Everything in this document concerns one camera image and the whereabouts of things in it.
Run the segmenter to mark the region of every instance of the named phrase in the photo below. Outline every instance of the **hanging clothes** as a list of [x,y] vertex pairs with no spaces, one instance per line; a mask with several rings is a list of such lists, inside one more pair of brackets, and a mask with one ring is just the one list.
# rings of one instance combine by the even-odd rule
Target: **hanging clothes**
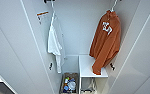
[[93,73],[100,75],[105,67],[115,57],[120,47],[120,20],[116,13],[107,11],[99,21],[90,48],[90,56],[95,58]]
[[57,72],[61,73],[64,64],[65,50],[63,45],[63,32],[55,13],[53,13],[48,37],[48,52],[56,56]]

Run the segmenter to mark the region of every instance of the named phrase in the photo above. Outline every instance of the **orange shirt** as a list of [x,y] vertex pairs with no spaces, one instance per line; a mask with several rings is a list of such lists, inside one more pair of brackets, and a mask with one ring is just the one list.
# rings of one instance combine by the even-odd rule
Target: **orange shirt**
[[115,57],[120,47],[120,20],[115,12],[107,11],[99,21],[90,48],[90,56],[95,58],[93,73],[100,75],[105,67]]

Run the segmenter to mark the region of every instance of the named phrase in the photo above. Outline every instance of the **white shelf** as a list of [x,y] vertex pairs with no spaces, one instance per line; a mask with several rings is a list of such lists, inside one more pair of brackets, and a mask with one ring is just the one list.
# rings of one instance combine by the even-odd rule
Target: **white shelf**
[[95,59],[89,55],[79,55],[80,77],[108,77],[105,68],[101,69],[101,75],[96,75],[92,71]]

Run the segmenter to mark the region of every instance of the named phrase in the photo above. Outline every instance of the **hanger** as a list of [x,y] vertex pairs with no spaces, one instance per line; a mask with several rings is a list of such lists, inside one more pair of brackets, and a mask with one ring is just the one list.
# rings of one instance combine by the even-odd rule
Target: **hanger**
[[111,12],[113,12],[113,11],[114,11],[114,7],[115,7],[115,5],[116,5],[117,1],[118,1],[118,0],[116,0],[116,1],[115,1],[115,3],[114,3],[114,5],[113,5],[113,7],[111,8]]

